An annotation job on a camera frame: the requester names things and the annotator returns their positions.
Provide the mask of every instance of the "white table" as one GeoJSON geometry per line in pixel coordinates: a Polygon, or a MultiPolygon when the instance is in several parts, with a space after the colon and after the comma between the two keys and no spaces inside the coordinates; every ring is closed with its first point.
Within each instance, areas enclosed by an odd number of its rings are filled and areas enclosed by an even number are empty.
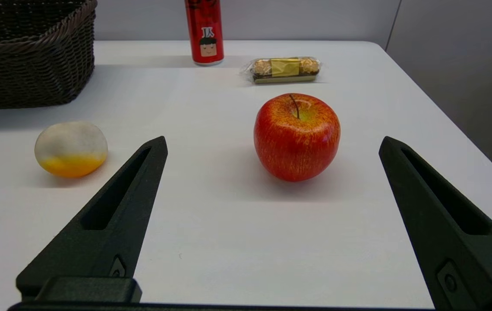
{"type": "Polygon", "coordinates": [[[100,41],[82,94],[54,108],[0,111],[0,310],[15,277],[146,140],[169,157],[135,278],[142,301],[433,307],[378,157],[386,135],[424,157],[492,219],[492,163],[376,44],[226,41],[196,67],[187,41],[100,41]],[[314,56],[317,83],[254,86],[256,57],[314,56]],[[303,92],[332,106],[337,157],[319,177],[278,182],[252,143],[268,99],[303,92]],[[43,128],[89,120],[105,165],[76,181],[35,162],[43,128]]]}

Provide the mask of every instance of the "fake apple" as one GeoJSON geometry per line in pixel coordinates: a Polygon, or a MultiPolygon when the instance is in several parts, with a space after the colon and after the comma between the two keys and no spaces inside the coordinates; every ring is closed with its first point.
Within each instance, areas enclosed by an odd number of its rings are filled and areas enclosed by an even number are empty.
{"type": "Polygon", "coordinates": [[[284,181],[305,181],[327,168],[338,150],[340,122],[318,98],[283,94],[262,106],[254,146],[262,165],[284,181]]]}

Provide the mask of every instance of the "plastic packaging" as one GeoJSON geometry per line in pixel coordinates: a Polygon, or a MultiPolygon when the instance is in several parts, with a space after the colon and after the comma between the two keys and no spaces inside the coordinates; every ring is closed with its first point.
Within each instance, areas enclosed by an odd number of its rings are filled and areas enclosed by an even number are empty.
{"type": "Polygon", "coordinates": [[[321,62],[315,57],[259,58],[242,70],[254,83],[315,81],[321,62]]]}

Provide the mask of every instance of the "brown basket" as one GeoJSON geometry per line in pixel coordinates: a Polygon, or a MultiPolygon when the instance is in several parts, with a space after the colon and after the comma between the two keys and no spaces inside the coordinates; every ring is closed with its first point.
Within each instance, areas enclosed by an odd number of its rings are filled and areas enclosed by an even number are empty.
{"type": "Polygon", "coordinates": [[[66,104],[94,69],[97,0],[0,0],[0,108],[66,104]]]}

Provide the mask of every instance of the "yellow and white fruit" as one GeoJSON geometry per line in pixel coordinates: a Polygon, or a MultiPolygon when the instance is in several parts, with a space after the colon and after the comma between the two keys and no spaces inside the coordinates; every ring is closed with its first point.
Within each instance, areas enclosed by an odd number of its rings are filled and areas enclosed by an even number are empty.
{"type": "Polygon", "coordinates": [[[35,142],[35,158],[49,173],[76,178],[92,173],[108,155],[104,134],[84,121],[49,126],[35,142]]]}

